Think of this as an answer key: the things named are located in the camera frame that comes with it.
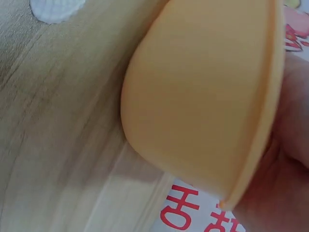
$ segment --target hand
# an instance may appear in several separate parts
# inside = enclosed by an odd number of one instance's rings
[[[309,232],[309,62],[291,53],[268,145],[233,213],[247,232]]]

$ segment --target finger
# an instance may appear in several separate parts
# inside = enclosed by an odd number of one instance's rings
[[[274,134],[286,153],[309,168],[309,62],[286,54]]]

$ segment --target wooden table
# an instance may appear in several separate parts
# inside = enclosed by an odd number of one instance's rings
[[[0,232],[146,232],[173,181],[127,144],[119,95],[167,0],[88,0],[47,25],[0,0]]]

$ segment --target pink illustration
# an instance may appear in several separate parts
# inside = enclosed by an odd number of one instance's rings
[[[285,6],[285,49],[287,51],[302,51],[308,47],[309,15],[296,9]]]

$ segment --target cup rim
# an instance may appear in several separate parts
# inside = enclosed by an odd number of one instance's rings
[[[277,0],[268,0],[268,32],[266,45],[266,68],[262,72],[267,78],[267,88],[263,108],[258,120],[249,154],[238,179],[227,199],[220,201],[220,207],[229,211],[234,209],[246,191],[264,152],[273,120],[277,111],[284,69],[284,17],[283,4]]]

